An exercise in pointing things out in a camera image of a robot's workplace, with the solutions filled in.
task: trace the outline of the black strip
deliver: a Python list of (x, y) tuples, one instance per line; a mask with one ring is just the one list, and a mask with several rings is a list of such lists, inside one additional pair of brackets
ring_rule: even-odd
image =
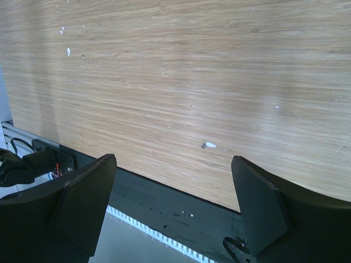
[[(94, 160), (60, 148), (76, 156), (77, 168)], [(122, 168), (117, 169), (109, 205), (216, 262), (234, 262), (222, 245), (225, 237), (245, 239), (239, 213)]]

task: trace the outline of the white fragment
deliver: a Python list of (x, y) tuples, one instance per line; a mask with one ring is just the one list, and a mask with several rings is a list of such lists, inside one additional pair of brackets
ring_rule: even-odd
[(215, 144), (212, 144), (212, 143), (210, 143), (208, 141), (206, 141), (205, 144), (206, 144), (207, 147), (211, 147), (211, 148), (216, 148), (217, 147)]

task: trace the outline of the wooden surface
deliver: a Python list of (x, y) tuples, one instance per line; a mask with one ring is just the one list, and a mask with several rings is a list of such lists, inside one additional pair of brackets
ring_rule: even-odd
[(236, 210), (234, 155), (351, 201), (350, 58), (350, 1), (0, 4), (16, 127)]

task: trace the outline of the gray floor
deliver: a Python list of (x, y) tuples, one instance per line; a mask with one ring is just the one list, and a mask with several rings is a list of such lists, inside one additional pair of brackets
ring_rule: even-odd
[(196, 262), (106, 213), (95, 256), (89, 263), (187, 263)]

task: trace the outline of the gray surface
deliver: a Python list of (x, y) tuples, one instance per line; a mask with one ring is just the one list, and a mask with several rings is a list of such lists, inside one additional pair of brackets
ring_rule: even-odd
[(12, 120), (10, 104), (7, 98), (7, 92), (5, 88), (5, 81), (2, 76), (1, 65), (0, 65), (0, 122), (7, 122)]
[(95, 256), (89, 260), (89, 263), (102, 262), (194, 263), (196, 261), (106, 213)]

